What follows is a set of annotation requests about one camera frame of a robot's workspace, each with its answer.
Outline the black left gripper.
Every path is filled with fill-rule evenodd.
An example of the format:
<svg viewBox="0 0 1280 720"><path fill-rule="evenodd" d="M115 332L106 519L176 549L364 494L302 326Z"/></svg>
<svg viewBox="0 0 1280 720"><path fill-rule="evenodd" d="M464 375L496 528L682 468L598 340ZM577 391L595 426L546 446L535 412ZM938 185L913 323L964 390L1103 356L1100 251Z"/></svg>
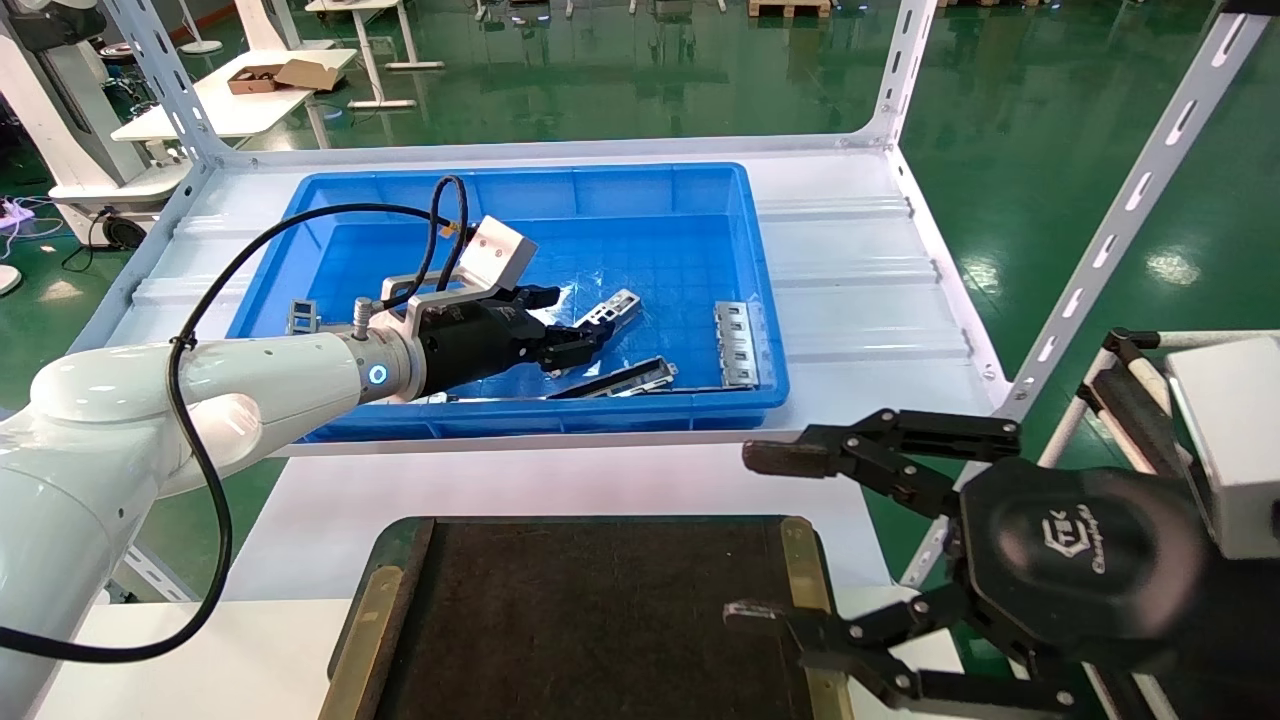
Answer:
<svg viewBox="0 0 1280 720"><path fill-rule="evenodd" d="M530 363L540 345L548 374L589 363L612 337L612 325L545 325L525 309L556 306L558 286L522 284L498 290L497 300L428 309L417 338L425 359L422 397L499 375Z"/></svg>

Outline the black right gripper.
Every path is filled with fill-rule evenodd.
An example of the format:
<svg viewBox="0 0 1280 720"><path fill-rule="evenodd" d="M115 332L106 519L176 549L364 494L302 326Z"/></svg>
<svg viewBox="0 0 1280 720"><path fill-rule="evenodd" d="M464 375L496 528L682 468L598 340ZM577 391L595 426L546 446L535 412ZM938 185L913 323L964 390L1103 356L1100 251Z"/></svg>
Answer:
<svg viewBox="0 0 1280 720"><path fill-rule="evenodd" d="M972 619L1021 661L1170 662L1213 561L1196 502L1162 477L1042 468L1020 452L1015 421L895 410L745 442L742 462L756 474L845 477L920 516L957 518L963 588L851 619L737 600L724 625L791 641L803 667L845 675L887 708L955 717L1075 717L1079 706L1047 680L911 669L895 647ZM919 456L998 462L959 493Z"/></svg>

